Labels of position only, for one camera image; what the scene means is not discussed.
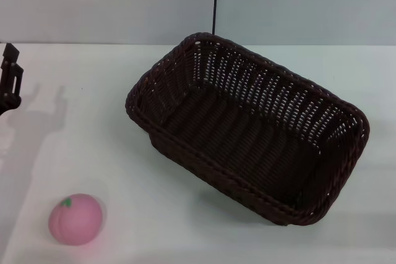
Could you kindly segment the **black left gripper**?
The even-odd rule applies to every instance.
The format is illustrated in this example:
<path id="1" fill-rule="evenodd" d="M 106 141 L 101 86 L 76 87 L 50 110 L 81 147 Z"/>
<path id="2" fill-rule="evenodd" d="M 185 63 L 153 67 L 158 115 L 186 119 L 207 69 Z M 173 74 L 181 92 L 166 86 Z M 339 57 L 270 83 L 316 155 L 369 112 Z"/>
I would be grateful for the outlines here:
<path id="1" fill-rule="evenodd" d="M 24 70 L 17 63 L 19 53 L 13 44 L 6 43 L 1 64 L 0 114 L 17 109 L 22 102 L 19 95 Z"/>

